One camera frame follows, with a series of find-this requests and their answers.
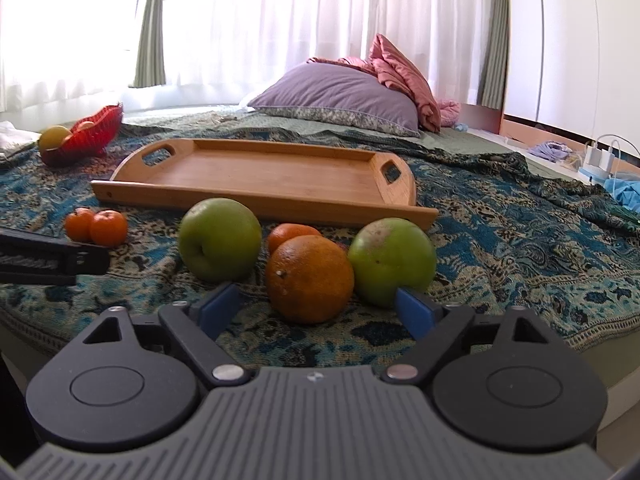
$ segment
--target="green curtain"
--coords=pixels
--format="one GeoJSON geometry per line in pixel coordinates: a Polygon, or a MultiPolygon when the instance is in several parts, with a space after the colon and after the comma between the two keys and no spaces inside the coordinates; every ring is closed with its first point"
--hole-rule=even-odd
{"type": "Polygon", "coordinates": [[[163,85],[162,0],[146,0],[138,43],[138,59],[133,88],[163,85]]]}
{"type": "Polygon", "coordinates": [[[477,104],[502,109],[509,51],[509,0],[492,0],[491,30],[477,104]]]}

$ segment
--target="green blanket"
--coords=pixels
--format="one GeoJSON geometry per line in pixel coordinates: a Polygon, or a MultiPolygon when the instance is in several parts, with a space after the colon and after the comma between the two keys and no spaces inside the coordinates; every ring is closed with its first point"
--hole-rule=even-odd
{"type": "MultiPolygon", "coordinates": [[[[105,179],[132,150],[169,137],[304,142],[395,152],[411,167],[418,202],[440,210],[429,232],[438,273],[429,293],[478,312],[526,304],[577,349],[632,332],[640,324],[639,218],[599,186],[533,176],[517,153],[453,155],[414,142],[359,132],[301,137],[281,128],[229,132],[123,125],[103,158],[52,170],[35,150],[0,167],[0,222],[63,237],[73,208],[98,207],[89,182],[105,179]]],[[[196,300],[211,286],[181,263],[181,213],[118,207],[130,224],[128,243],[112,251],[110,272],[81,276],[76,286],[0,286],[0,322],[31,345],[55,352],[109,306],[147,313],[172,300],[196,300]]],[[[266,236],[273,224],[263,224],[266,236]]],[[[324,228],[349,244],[355,231],[324,228]]],[[[271,311],[263,286],[266,251],[240,283],[246,307],[218,342],[245,364],[386,365],[413,340],[393,311],[353,298],[337,319],[304,328],[271,311]]]]}

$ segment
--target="tray handle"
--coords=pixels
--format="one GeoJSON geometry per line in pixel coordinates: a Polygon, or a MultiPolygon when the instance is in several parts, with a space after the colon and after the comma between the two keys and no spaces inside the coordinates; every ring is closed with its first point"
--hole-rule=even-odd
{"type": "Polygon", "coordinates": [[[152,142],[137,149],[125,158],[111,175],[110,180],[123,180],[126,182],[144,182],[149,179],[159,168],[167,164],[169,160],[177,160],[189,155],[193,151],[192,139],[167,139],[152,142]],[[145,164],[144,157],[159,150],[167,150],[170,154],[164,160],[156,162],[152,166],[145,164]]]}
{"type": "Polygon", "coordinates": [[[414,174],[402,158],[393,153],[376,153],[369,164],[386,204],[415,205],[414,174]],[[389,182],[385,173],[393,166],[398,168],[400,175],[393,182],[389,182]]]}

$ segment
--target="red basket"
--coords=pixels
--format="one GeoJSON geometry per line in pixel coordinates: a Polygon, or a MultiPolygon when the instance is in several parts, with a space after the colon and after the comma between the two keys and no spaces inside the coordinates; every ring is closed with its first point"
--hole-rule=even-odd
{"type": "Polygon", "coordinates": [[[97,114],[77,121],[71,127],[71,135],[60,147],[43,150],[40,157],[47,166],[60,168],[70,166],[86,156],[100,155],[118,134],[121,123],[122,103],[105,106],[97,114]],[[91,121],[94,125],[78,132],[78,126],[85,121],[91,121]]]}

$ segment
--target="light blue object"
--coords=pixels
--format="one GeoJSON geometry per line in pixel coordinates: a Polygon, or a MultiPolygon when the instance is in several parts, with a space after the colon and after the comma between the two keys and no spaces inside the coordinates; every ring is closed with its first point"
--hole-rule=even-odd
{"type": "Polygon", "coordinates": [[[584,168],[580,168],[578,171],[580,171],[580,173],[582,173],[583,175],[586,175],[589,177],[590,184],[600,184],[601,186],[604,186],[605,179],[603,179],[602,177],[597,176],[596,174],[591,173],[591,171],[585,170],[584,168]]]}
{"type": "Polygon", "coordinates": [[[529,153],[531,155],[544,158],[545,160],[550,160],[551,162],[555,162],[556,160],[565,160],[571,152],[571,148],[566,144],[563,144],[562,142],[554,142],[553,140],[547,140],[533,148],[529,148],[529,153]]]}
{"type": "Polygon", "coordinates": [[[603,186],[624,207],[631,211],[640,212],[640,180],[608,178],[604,181],[603,186]]]}

